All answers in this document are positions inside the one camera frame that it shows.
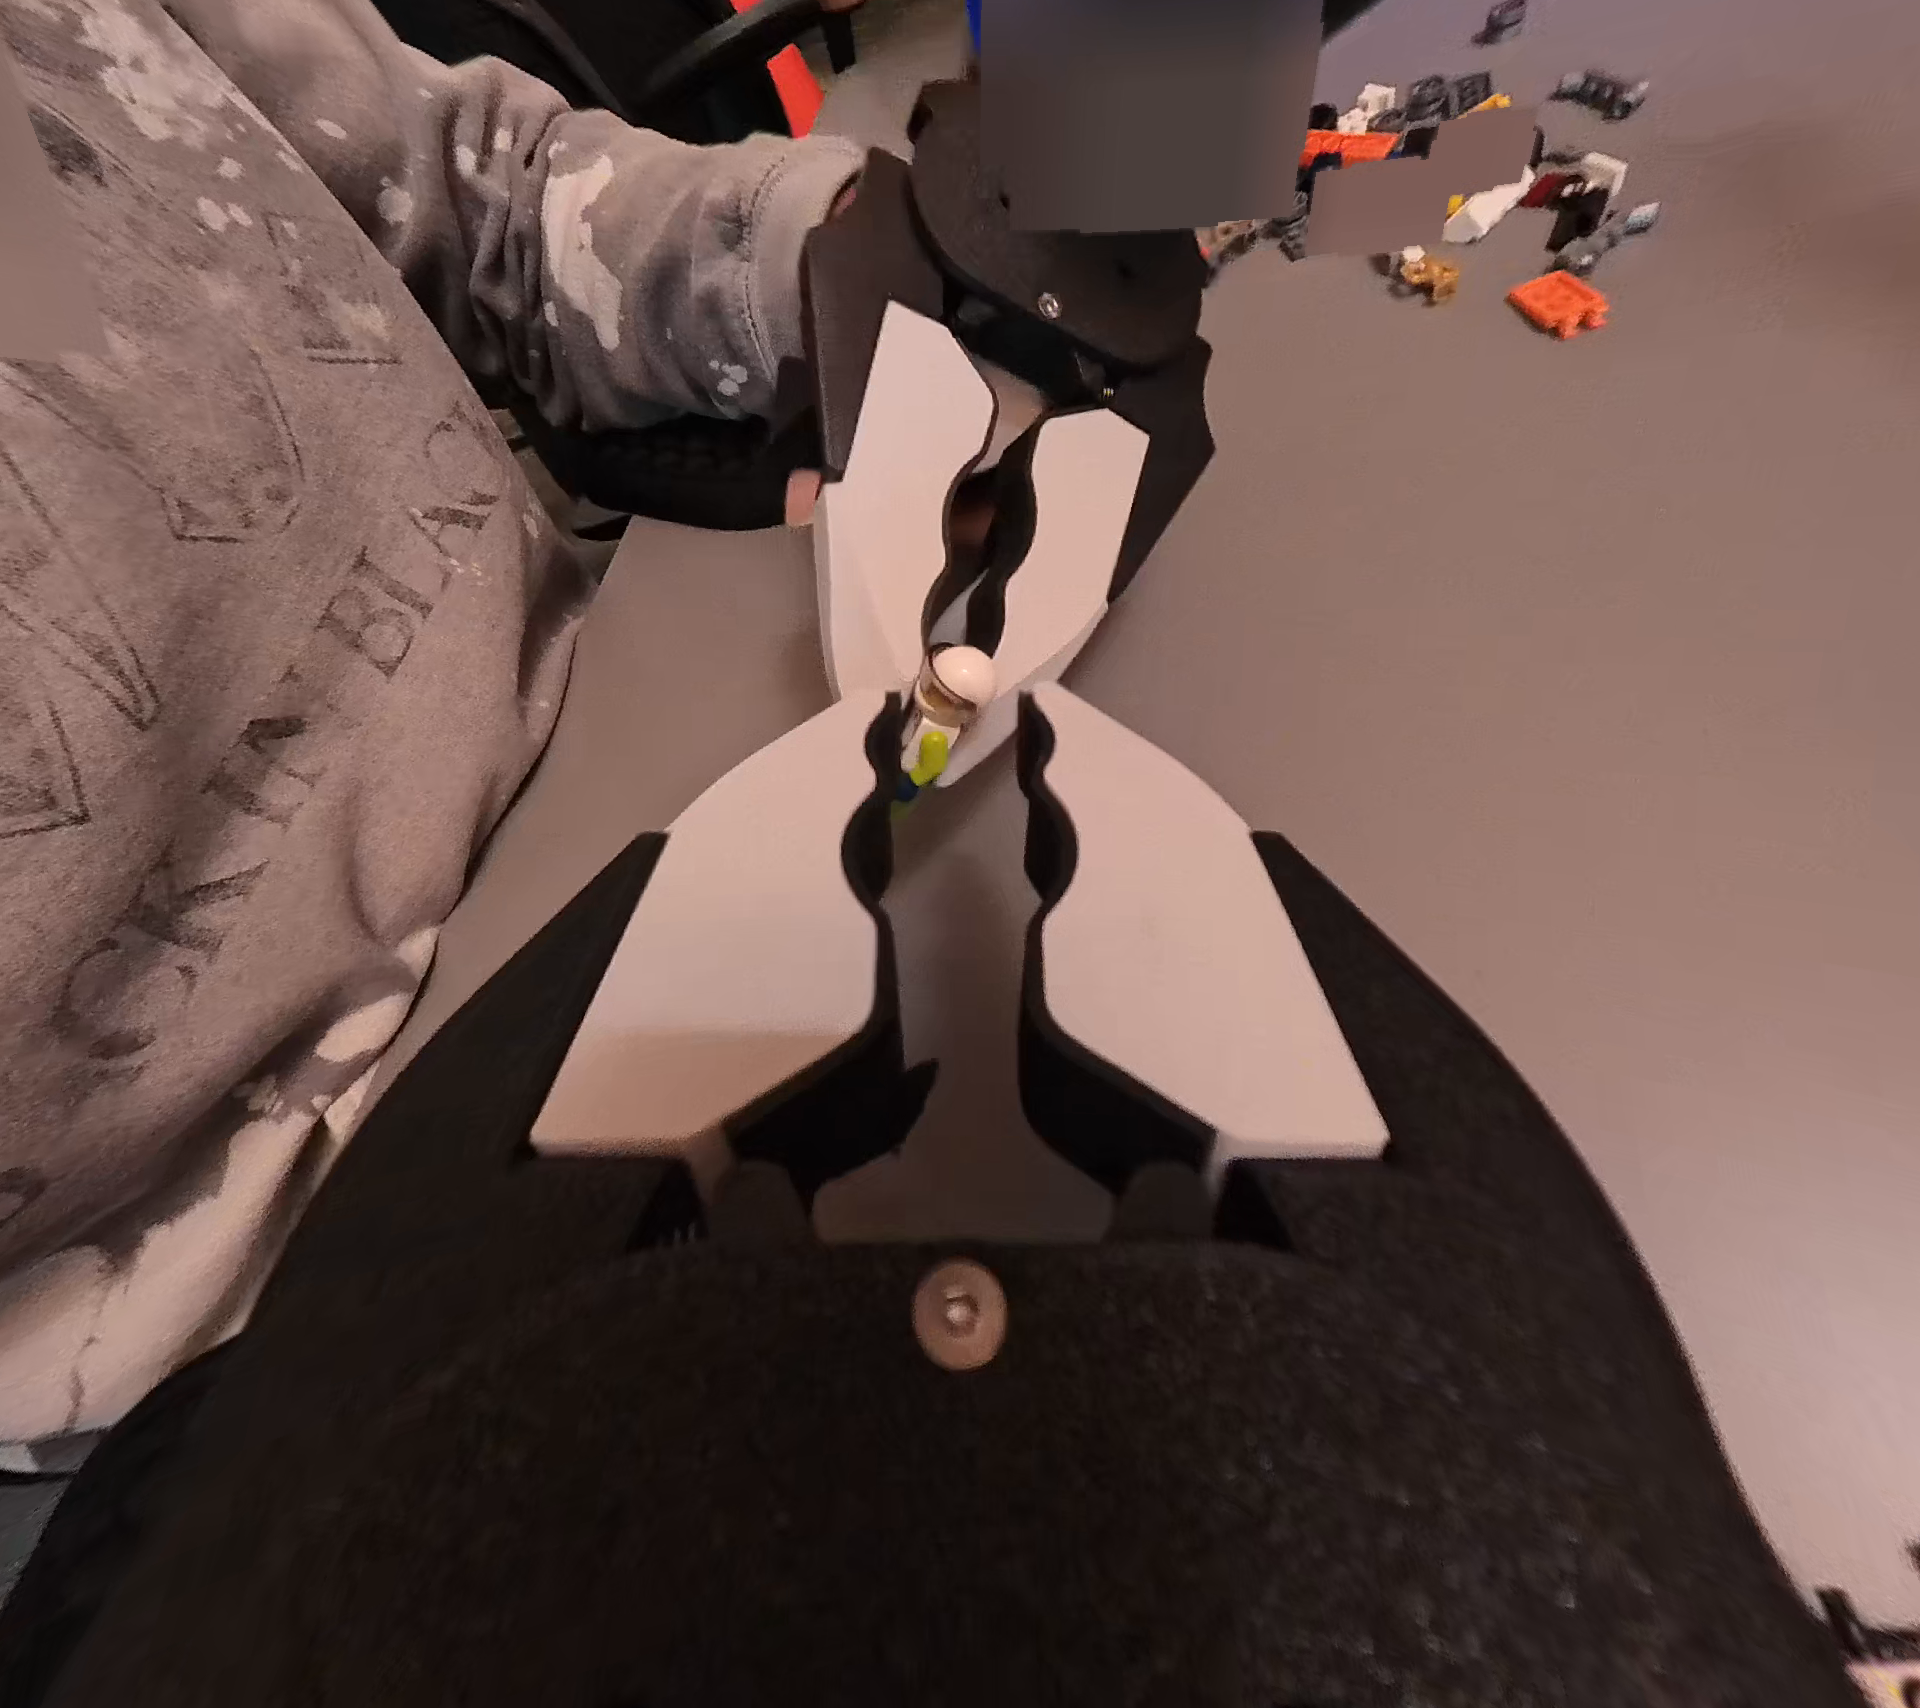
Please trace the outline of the orange traffic cone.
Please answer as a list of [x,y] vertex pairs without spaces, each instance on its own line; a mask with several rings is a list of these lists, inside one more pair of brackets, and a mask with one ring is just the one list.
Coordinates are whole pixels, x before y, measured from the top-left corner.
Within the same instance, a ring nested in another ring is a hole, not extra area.
[[675,67],[682,95],[734,109],[778,104],[768,125],[803,137],[824,105],[824,90],[802,41],[819,23],[813,0],[726,0],[729,13],[699,33]]

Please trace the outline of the person's grey sweatshirt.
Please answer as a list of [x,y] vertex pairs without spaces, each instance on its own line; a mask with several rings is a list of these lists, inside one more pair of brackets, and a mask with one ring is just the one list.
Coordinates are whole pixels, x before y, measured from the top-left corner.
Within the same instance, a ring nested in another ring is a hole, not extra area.
[[4,0],[102,318],[4,355],[7,1473],[239,1329],[563,699],[517,394],[380,251],[406,48],[372,0]]

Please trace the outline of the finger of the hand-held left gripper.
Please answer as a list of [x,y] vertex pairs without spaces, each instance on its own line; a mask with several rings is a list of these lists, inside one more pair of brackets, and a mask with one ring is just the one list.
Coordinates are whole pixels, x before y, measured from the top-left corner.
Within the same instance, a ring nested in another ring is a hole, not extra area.
[[994,427],[996,394],[961,341],[939,319],[886,304],[850,451],[813,508],[831,697],[901,691],[918,678],[929,599],[948,571],[952,496]]
[[1112,410],[1053,414],[996,466],[968,642],[990,655],[996,694],[1055,680],[1108,610],[1148,435]]

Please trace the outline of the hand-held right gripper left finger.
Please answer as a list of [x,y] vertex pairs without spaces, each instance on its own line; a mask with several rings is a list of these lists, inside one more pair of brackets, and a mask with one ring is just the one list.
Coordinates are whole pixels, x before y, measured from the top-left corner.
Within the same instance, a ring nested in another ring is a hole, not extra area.
[[697,1175],[861,1049],[895,1055],[899,696],[857,687],[707,784],[663,829],[530,1129],[541,1158]]

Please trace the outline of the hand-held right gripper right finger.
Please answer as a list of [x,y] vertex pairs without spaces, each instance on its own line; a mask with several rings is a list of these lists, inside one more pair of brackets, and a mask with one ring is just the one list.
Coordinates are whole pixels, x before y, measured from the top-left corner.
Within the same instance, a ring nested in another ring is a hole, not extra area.
[[1087,1175],[1374,1162],[1388,1127],[1255,833],[1057,684],[1020,699],[1020,1106]]

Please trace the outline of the lime green lego minifigure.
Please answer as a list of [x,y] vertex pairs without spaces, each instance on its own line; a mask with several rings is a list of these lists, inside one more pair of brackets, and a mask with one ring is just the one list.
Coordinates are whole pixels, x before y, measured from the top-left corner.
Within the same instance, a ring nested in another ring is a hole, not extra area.
[[948,772],[954,752],[996,699],[994,658],[972,644],[929,648],[901,715],[893,805],[910,808]]

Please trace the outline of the pile of lego pieces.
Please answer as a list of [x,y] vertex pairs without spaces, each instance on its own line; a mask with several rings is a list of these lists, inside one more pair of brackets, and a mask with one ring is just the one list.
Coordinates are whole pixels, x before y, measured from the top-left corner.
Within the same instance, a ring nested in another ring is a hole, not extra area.
[[1545,266],[1504,301],[1566,341],[1608,321],[1594,281],[1605,256],[1662,218],[1656,199],[1626,194],[1626,175],[1612,150],[1550,139],[1490,67],[1430,71],[1404,87],[1364,83],[1343,107],[1313,104],[1292,204],[1204,225],[1195,246],[1209,279],[1257,250],[1364,256],[1397,299],[1439,305],[1466,250],[1518,212],[1544,212]]

